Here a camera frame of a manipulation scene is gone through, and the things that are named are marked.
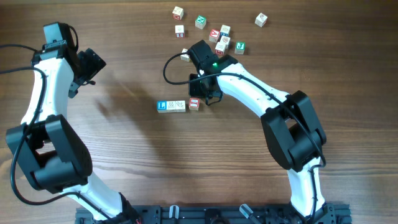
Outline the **red I wooden block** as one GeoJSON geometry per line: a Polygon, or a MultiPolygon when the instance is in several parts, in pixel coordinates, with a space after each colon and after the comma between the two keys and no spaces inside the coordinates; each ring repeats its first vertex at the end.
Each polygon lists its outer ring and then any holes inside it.
{"type": "Polygon", "coordinates": [[[200,108],[200,99],[199,98],[190,98],[188,107],[190,110],[198,111],[200,108]]]}

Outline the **blue L wooden block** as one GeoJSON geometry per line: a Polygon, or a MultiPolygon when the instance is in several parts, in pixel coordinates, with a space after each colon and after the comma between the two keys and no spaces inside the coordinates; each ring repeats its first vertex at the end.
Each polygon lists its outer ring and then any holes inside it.
{"type": "Polygon", "coordinates": [[[167,101],[158,101],[157,102],[157,111],[159,113],[166,113],[167,112],[167,101]]]}

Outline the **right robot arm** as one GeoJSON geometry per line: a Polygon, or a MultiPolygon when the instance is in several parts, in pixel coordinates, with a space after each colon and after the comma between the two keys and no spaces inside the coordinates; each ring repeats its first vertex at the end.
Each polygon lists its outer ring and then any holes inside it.
{"type": "Polygon", "coordinates": [[[326,164],[322,146],[326,134],[309,97],[289,94],[251,75],[234,57],[219,57],[201,40],[187,51],[197,74],[190,77],[190,94],[221,98],[229,95],[260,117],[267,148],[287,170],[295,211],[314,222],[325,199],[318,170],[326,164]]]}

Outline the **wooden block letter M outline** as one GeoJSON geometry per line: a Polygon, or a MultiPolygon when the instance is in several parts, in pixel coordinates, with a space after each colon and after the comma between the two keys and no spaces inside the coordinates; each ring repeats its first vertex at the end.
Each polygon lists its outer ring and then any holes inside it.
{"type": "Polygon", "coordinates": [[[167,101],[166,112],[173,113],[176,112],[176,109],[177,109],[176,101],[167,101]]]}

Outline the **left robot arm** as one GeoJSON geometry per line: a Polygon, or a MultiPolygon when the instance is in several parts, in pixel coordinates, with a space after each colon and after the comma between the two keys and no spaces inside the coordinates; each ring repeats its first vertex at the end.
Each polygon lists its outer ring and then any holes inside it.
{"type": "Polygon", "coordinates": [[[31,187],[70,197],[86,208],[94,223],[141,223],[142,218],[119,192],[93,172],[88,148],[67,121],[68,100],[91,85],[105,61],[93,50],[78,48],[76,30],[61,22],[44,26],[46,43],[34,50],[30,70],[35,82],[21,124],[7,130],[6,143],[31,187]]]}

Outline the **wooden block yellow picture side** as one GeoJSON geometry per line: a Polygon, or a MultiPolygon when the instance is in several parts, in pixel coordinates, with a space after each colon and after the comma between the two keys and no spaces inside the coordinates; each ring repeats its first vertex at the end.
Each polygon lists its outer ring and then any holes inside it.
{"type": "Polygon", "coordinates": [[[176,112],[186,112],[186,102],[185,100],[179,100],[175,102],[176,112]]]}

